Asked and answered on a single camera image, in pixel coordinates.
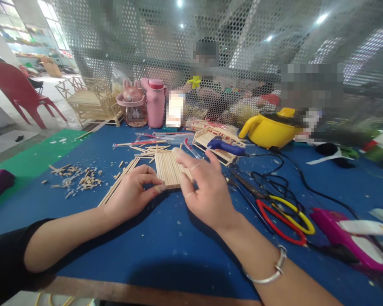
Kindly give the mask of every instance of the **pink bottle lid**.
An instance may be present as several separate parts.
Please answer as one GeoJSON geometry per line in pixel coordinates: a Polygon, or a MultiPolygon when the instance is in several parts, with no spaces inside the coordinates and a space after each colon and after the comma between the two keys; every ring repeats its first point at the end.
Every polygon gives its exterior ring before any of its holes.
{"type": "Polygon", "coordinates": [[[163,88],[163,82],[159,79],[149,79],[148,84],[150,88],[152,89],[162,89],[163,88]]]}

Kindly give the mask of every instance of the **black sleeve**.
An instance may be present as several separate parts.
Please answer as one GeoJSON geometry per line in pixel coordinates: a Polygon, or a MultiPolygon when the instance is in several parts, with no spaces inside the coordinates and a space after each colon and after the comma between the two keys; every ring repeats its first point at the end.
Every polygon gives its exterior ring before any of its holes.
{"type": "Polygon", "coordinates": [[[51,220],[53,219],[44,219],[0,235],[0,305],[41,275],[27,271],[24,253],[35,231],[51,220]]]}

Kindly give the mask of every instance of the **plastic bag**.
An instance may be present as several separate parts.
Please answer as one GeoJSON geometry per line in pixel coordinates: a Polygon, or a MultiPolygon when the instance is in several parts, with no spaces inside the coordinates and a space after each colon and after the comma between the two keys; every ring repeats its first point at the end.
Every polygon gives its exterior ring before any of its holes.
{"type": "Polygon", "coordinates": [[[112,93],[116,98],[118,94],[122,92],[123,80],[129,79],[126,74],[124,74],[119,69],[114,68],[112,70],[111,83],[112,83],[112,93]]]}

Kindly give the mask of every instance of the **wooden table edge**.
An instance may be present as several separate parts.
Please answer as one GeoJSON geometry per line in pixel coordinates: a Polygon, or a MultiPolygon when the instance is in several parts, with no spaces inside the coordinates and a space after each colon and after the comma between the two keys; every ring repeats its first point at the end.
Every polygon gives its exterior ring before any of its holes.
{"type": "Polygon", "coordinates": [[[123,283],[104,282],[57,276],[44,292],[57,295],[72,295],[78,298],[133,303],[141,305],[171,306],[260,306],[257,300],[241,300],[172,290],[160,290],[123,283]]]}

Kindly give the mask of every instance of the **green mat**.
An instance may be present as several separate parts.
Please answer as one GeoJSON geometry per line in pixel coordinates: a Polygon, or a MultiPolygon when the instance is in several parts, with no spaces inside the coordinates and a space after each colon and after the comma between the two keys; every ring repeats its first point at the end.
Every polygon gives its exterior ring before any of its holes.
{"type": "Polygon", "coordinates": [[[7,189],[0,196],[0,205],[44,171],[47,171],[48,164],[55,163],[81,144],[81,140],[84,140],[90,134],[81,139],[77,139],[77,137],[85,133],[86,131],[62,130],[1,163],[0,169],[13,173],[16,179],[13,187],[7,189]]]}

